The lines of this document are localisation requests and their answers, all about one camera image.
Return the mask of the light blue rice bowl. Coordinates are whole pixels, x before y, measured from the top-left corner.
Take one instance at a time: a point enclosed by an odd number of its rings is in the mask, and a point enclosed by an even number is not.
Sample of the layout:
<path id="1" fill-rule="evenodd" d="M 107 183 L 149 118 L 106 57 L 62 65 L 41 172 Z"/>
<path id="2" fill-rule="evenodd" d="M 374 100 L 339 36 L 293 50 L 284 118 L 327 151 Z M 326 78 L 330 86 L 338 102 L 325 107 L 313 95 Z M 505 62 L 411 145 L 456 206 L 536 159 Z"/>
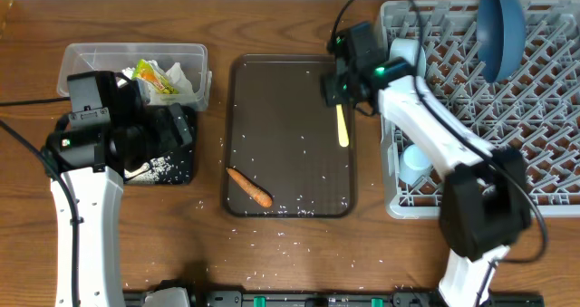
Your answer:
<path id="1" fill-rule="evenodd" d="M 426 54 L 417 40 L 397 38 L 391 42 L 389 58 L 402 58 L 417 67 L 417 73 L 424 78 L 427 71 Z"/>

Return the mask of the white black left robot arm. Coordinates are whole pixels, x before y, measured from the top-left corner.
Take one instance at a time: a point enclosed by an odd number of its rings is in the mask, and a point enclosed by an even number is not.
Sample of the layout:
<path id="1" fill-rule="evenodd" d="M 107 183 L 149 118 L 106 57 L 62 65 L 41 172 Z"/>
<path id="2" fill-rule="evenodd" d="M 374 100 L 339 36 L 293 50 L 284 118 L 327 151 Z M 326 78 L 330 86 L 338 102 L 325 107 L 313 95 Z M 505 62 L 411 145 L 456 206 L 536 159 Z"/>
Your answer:
<path id="1" fill-rule="evenodd" d="M 127 171 L 188 153 L 196 142 L 195 112 L 179 103 L 152 106 L 145 83 L 120 72 L 67 78 L 72 109 L 37 149 L 6 123 L 9 135 L 42 164 L 57 215 L 58 306 L 189 306 L 184 286 L 125 293 L 119 220 Z"/>

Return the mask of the light blue cup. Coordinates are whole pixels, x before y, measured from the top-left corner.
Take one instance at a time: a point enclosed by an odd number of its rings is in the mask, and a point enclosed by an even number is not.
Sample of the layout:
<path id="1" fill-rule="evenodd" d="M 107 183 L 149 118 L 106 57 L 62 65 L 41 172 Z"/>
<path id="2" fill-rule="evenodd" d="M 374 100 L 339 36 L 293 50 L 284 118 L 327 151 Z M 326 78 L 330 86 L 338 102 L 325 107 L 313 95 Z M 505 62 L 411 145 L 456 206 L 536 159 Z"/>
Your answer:
<path id="1" fill-rule="evenodd" d="M 399 164 L 399 179 L 410 186 L 422 177 L 427 177 L 432 169 L 429 158 L 416 144 L 410 145 L 401 153 Z"/>

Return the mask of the dark blue plate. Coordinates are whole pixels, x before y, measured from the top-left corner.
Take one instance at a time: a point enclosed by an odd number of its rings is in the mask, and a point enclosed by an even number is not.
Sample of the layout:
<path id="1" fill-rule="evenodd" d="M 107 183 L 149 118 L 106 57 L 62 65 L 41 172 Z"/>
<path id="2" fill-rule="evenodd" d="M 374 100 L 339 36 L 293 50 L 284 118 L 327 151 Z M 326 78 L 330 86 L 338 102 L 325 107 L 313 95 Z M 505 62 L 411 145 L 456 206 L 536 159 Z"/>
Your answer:
<path id="1" fill-rule="evenodd" d="M 520 0 L 479 0 L 478 59 L 485 63 L 486 82 L 502 82 L 521 65 L 525 51 L 526 21 Z"/>

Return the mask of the green yellow snack wrapper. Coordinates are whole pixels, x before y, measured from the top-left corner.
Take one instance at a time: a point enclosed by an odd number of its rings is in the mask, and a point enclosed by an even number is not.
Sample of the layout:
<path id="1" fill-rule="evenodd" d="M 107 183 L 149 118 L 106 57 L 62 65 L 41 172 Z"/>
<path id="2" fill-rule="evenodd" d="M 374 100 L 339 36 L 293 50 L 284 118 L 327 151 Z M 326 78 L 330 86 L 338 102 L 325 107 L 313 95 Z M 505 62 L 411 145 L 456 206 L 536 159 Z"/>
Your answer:
<path id="1" fill-rule="evenodd" d="M 157 94 L 179 94 L 179 90 L 172 85 L 168 76 L 159 68 L 156 61 L 140 59 L 131 78 L 147 82 Z"/>

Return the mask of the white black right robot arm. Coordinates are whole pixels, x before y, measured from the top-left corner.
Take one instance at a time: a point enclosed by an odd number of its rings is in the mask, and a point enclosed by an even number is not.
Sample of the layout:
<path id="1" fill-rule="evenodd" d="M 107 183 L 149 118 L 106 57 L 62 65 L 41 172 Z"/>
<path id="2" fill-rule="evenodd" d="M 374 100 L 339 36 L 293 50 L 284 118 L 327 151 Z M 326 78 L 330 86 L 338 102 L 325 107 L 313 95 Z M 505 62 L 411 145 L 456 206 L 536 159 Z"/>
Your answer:
<path id="1" fill-rule="evenodd" d="M 525 160 L 478 137 L 434 96 L 424 75 L 423 48 L 412 59 L 389 58 L 369 23 L 345 29 L 335 24 L 326 45 L 334 72 L 321 79 L 329 106 L 356 108 L 394 123 L 426 154 L 443 182 L 439 226 L 449 259 L 438 292 L 448 306 L 481 306 L 501 264 L 513 264 L 510 247 L 536 222 L 537 253 L 519 264 L 540 260 L 548 247 L 546 221 L 527 191 Z"/>

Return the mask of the yellow plastic spoon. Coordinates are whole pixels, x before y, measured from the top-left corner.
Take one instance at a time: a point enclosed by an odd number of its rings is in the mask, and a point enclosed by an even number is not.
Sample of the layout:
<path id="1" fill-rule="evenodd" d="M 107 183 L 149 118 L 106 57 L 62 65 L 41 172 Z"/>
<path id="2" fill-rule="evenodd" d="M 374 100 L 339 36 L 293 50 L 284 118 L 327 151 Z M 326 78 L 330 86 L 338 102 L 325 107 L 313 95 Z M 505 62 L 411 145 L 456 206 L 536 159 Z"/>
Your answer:
<path id="1" fill-rule="evenodd" d="M 336 105 L 336 119 L 337 119 L 337 132 L 339 145 L 343 148 L 348 148 L 350 145 L 350 139 L 348 135 L 348 130 L 346 127 L 345 117 L 343 113 L 343 107 L 341 105 Z"/>

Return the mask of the orange carrot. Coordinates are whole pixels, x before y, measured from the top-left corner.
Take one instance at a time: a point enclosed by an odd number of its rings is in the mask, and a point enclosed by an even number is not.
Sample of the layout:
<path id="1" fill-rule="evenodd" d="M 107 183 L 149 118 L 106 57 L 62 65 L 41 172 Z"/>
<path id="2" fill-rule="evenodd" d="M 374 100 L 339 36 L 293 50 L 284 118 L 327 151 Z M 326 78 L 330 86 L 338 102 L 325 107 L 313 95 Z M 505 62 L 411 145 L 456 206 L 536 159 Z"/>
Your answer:
<path id="1" fill-rule="evenodd" d="M 261 187 L 258 187 L 243 174 L 234 168 L 227 168 L 229 176 L 261 207 L 269 208 L 273 204 L 273 199 Z"/>

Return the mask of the white tissue paper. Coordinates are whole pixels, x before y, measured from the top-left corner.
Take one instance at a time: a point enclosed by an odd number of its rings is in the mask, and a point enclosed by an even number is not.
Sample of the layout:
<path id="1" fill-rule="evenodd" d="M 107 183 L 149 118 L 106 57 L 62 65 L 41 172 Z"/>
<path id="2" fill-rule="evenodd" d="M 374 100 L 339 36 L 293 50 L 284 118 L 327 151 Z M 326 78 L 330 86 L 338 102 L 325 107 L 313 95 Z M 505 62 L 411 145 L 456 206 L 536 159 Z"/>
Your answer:
<path id="1" fill-rule="evenodd" d="M 179 62 L 175 62 L 169 69 L 164 71 L 168 76 L 169 81 L 179 90 L 179 94 L 157 94 L 153 87 L 147 82 L 132 79 L 132 73 L 135 67 L 127 67 L 121 71 L 121 73 L 130 78 L 131 80 L 137 81 L 140 86 L 143 87 L 141 91 L 141 96 L 149 105 L 170 105 L 172 103 L 180 104 L 191 104 L 195 99 L 197 94 L 194 92 L 192 82 L 186 77 L 185 73 L 181 69 Z"/>

